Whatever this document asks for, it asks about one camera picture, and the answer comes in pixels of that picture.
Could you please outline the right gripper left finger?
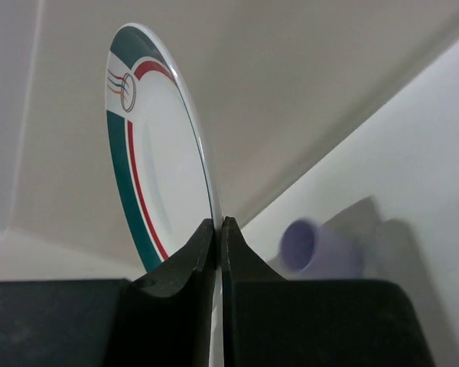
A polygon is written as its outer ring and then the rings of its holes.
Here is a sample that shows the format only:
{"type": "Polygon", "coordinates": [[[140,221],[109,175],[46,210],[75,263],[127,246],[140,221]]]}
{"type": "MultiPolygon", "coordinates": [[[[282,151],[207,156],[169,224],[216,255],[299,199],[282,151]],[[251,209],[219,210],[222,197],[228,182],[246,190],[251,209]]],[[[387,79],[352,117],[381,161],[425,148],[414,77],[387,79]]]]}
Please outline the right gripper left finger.
{"type": "Polygon", "coordinates": [[[135,281],[0,281],[0,366],[206,366],[215,230],[135,281]]]}

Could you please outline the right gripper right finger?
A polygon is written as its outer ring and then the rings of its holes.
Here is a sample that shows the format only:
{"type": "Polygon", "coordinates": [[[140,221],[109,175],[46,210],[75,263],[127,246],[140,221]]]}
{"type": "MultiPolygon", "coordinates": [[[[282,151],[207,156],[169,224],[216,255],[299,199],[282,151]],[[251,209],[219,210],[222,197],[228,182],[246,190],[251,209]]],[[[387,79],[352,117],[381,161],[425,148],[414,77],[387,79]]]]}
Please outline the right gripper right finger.
{"type": "Polygon", "coordinates": [[[227,366],[432,366],[414,307],[380,280],[288,281],[226,217],[220,240],[227,366]]]}

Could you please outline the lilac plastic cup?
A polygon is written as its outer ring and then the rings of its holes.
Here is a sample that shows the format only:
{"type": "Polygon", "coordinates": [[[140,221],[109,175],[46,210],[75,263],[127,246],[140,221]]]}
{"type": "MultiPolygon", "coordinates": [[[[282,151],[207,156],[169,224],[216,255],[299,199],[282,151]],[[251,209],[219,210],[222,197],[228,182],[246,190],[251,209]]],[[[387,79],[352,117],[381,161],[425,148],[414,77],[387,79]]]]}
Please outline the lilac plastic cup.
{"type": "Polygon", "coordinates": [[[351,279],[363,275],[363,250],[355,241],[308,219],[297,219],[279,244],[282,267],[298,279],[351,279]]]}

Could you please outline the white plate green red rim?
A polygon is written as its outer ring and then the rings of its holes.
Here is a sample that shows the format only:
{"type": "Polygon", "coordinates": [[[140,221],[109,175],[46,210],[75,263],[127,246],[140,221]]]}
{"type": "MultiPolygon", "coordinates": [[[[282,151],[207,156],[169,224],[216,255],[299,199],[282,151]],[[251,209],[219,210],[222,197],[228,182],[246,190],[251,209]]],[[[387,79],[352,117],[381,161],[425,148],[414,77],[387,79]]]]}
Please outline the white plate green red rim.
{"type": "MultiPolygon", "coordinates": [[[[106,124],[119,197],[145,274],[182,248],[205,219],[223,221],[196,110],[166,46],[128,23],[109,48],[106,124]]],[[[220,290],[215,244],[213,301],[220,290]]],[[[211,312],[212,331],[213,304],[211,312]]]]}

